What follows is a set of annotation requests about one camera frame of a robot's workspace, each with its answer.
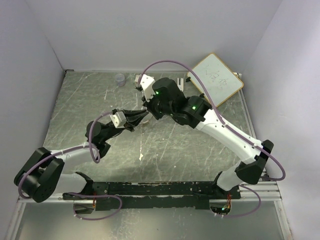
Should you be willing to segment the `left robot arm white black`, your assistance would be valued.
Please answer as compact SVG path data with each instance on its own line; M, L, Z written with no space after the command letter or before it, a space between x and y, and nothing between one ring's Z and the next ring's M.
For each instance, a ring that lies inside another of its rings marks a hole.
M59 193L89 199L94 195L93 180L80 171L67 172L88 161L98 164L111 147L107 140L124 130L134 131L147 114L145 109L114 109L100 115L100 118L109 117L110 122L95 119L87 125L86 142L62 150L36 149L14 178L19 196L37 203Z

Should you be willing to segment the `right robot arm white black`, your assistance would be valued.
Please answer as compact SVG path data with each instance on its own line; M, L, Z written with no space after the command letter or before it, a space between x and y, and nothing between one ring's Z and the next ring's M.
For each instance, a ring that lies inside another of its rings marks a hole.
M235 165L216 176L212 186L216 198L223 199L241 183L258 183L274 147L270 140L252 138L224 118L219 118L204 98L197 95L186 97L172 79L154 80L145 74L140 85L143 106L156 120L169 116L181 126L189 126L213 137L240 158Z

